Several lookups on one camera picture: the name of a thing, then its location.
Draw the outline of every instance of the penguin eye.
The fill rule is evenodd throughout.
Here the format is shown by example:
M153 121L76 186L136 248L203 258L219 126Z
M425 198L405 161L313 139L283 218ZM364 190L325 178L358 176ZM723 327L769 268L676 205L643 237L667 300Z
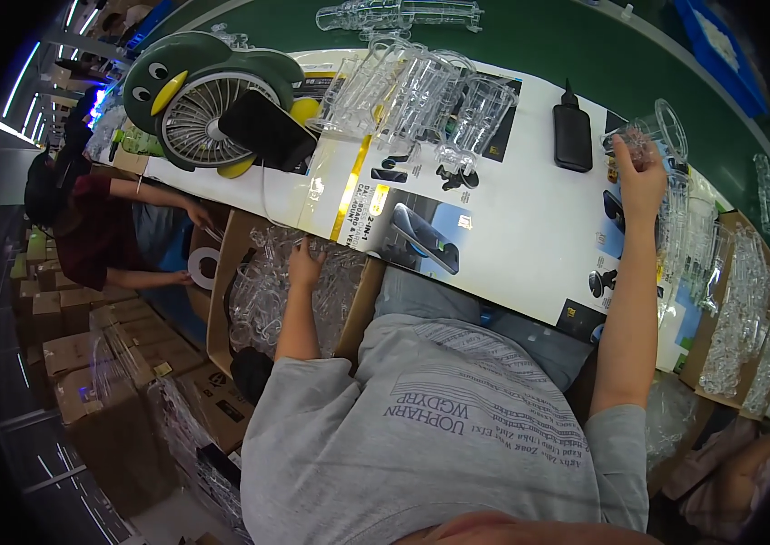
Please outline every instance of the penguin eye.
M149 73L152 78L164 79L167 77L167 67L161 63L152 63L149 65Z
M152 94L146 91L145 87L134 87L134 90L130 93L141 102L148 102L152 98Z

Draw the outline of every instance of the fan grille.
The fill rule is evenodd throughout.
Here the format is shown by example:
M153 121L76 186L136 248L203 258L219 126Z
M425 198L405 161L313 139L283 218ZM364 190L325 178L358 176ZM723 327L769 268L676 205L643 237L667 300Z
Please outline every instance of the fan grille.
M250 152L246 148L207 132L207 127L247 89L260 91L273 103L279 103L267 82L246 72L219 72L185 85L164 112L164 146L195 167L221 167L247 157Z

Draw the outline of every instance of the maroon shirt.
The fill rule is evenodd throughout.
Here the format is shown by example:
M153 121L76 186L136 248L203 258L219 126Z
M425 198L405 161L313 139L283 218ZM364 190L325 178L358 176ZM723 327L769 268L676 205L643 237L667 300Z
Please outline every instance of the maroon shirt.
M55 238L64 276L98 291L107 267L150 270L137 246L131 202L109 195L109 176L88 174L76 179L74 204L83 216L73 231Z

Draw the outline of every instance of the yellow penguin beak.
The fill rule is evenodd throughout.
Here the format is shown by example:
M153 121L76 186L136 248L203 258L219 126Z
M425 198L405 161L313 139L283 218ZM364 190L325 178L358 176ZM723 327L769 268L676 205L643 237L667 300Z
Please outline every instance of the yellow penguin beak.
M155 97L155 102L152 103L152 115L157 114L167 107L167 104L169 104L171 99L179 92L179 88L185 83L185 78L187 77L188 71L186 70L164 84L164 87L158 92L158 96Z

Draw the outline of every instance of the hair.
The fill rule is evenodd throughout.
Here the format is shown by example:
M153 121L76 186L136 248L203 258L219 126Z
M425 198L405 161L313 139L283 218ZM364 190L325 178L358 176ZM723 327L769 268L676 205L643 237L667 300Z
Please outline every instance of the hair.
M25 184L25 213L31 223L44 228L52 227L68 205L68 192L55 186L57 173L49 160L48 151L37 155L28 169Z
M101 28L104 29L104 32L109 32L109 29L112 28L113 24L116 23L120 16L122 16L121 13L114 12L105 17L104 22L101 24Z

